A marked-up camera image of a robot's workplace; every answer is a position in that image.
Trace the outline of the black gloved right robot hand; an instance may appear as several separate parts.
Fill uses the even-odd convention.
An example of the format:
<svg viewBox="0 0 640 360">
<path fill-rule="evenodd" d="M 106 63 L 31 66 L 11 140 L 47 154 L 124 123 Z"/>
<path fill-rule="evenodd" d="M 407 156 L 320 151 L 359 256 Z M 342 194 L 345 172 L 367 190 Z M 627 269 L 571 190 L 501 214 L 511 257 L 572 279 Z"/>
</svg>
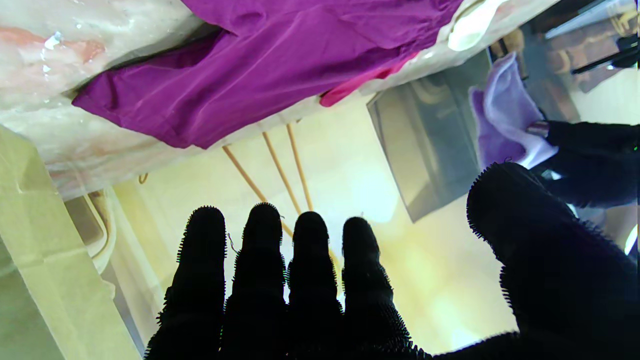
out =
<svg viewBox="0 0 640 360">
<path fill-rule="evenodd" d="M 502 264 L 499 284 L 518 330 L 432 355 L 394 305 L 370 224 L 343 224 L 345 305 L 317 212 L 299 215 L 289 265 L 270 203 L 247 217 L 226 297 L 226 220 L 213 206 L 186 223 L 173 282 L 146 360 L 637 360 L 638 265 L 576 218 L 516 162 L 471 186 L 467 221 Z"/>
</svg>

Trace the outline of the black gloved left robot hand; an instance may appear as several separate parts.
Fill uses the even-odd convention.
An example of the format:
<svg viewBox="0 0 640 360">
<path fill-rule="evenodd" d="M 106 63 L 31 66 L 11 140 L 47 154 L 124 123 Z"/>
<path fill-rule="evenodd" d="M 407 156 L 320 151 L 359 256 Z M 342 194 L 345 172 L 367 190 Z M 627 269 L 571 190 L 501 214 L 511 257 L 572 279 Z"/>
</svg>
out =
<svg viewBox="0 0 640 360">
<path fill-rule="evenodd" d="M 577 208 L 614 208 L 639 198 L 639 126 L 537 121 L 527 128 L 557 148 L 535 171 L 554 196 Z"/>
</svg>

